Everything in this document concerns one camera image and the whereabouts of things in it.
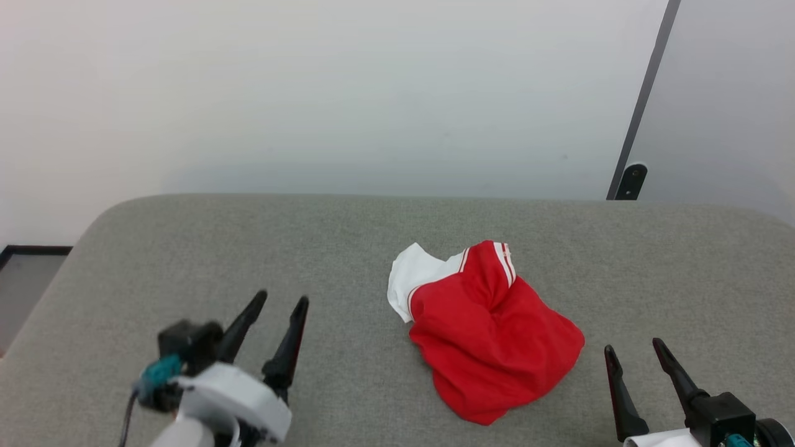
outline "red and white clothing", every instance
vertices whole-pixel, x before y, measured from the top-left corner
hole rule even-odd
[[[447,261],[416,243],[395,259],[387,298],[461,418],[489,425],[552,390],[574,367],[582,332],[516,275],[504,243]]]

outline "teal connector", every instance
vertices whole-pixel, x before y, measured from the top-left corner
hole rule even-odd
[[[738,434],[729,435],[726,438],[726,447],[753,447],[746,438]]]
[[[181,372],[182,360],[177,354],[163,357],[157,362],[150,364],[141,373],[141,378],[134,385],[134,389],[138,391],[138,399],[144,400],[148,398],[157,388],[162,387]]]

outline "gray table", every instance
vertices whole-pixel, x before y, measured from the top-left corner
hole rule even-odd
[[[586,346],[549,395],[491,427],[458,419],[386,301],[394,257],[508,242],[518,273]],[[115,445],[129,385],[173,321],[228,324],[270,298],[238,364],[256,372],[312,299],[287,445],[618,445],[613,344],[653,431],[683,414],[651,348],[696,383],[795,427],[795,229],[729,208],[347,196],[162,196],[103,214],[0,362],[0,445]],[[169,423],[136,409],[130,445]]]

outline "white wall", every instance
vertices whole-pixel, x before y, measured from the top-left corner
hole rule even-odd
[[[630,164],[639,200],[754,208],[795,225],[795,2],[682,0]]]
[[[4,2],[0,238],[163,192],[600,200],[666,3]]]

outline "gray floor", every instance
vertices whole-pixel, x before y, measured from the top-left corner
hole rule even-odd
[[[14,255],[0,270],[0,352],[25,323],[66,256]]]

